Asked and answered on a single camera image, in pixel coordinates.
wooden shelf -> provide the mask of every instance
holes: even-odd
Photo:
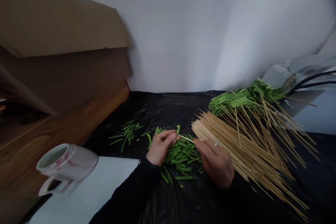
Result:
[[[35,169],[38,160],[59,144],[82,145],[128,99],[129,92],[124,80],[66,115],[47,116],[29,125],[14,122],[0,129],[0,203],[6,205],[7,216],[2,218],[4,223],[20,221],[38,200],[38,191],[47,179]]]

black sleeve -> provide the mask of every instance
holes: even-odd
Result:
[[[89,224],[138,223],[147,197],[160,180],[159,167],[144,158]]]
[[[223,191],[226,208],[238,218],[239,223],[293,223],[293,218],[285,214],[264,192],[256,193],[252,184],[234,171],[231,186]]]

white wall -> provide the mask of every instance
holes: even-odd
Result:
[[[116,8],[134,40],[131,90],[249,85],[270,64],[317,52],[334,0],[95,0]]]

bundle of bamboo skewers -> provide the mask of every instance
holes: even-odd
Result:
[[[282,174],[294,180],[286,166],[287,162],[296,168],[296,163],[307,168],[295,150],[292,139],[295,138],[319,160],[316,156],[318,151],[312,146],[316,143],[272,96],[269,99],[274,101],[276,107],[264,97],[260,94],[255,101],[249,99],[249,105],[239,106],[239,110],[229,103],[217,105],[217,116],[210,111],[203,112],[192,123],[192,130],[200,140],[213,139],[226,148],[231,154],[234,168],[245,180],[253,181],[273,199],[269,191],[272,192],[308,222],[299,208],[308,210],[309,207],[291,192]],[[287,155],[280,145],[285,146],[291,154]]]

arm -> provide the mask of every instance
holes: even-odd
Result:
[[[160,180],[159,169],[168,148],[178,138],[180,137],[176,137],[174,130],[155,135],[146,157],[114,191],[112,197],[93,216],[89,224],[138,223],[148,196]]]
[[[218,188],[222,189],[226,207],[240,223],[251,220],[257,223],[288,222],[288,216],[283,211],[280,212],[272,200],[256,194],[251,184],[234,170],[230,153],[226,149],[215,145],[213,140],[202,142],[194,139],[194,142],[202,156],[204,170]]]
[[[160,179],[159,167],[144,158],[131,175],[114,191],[112,197],[94,215],[94,223],[137,223],[147,197]]]

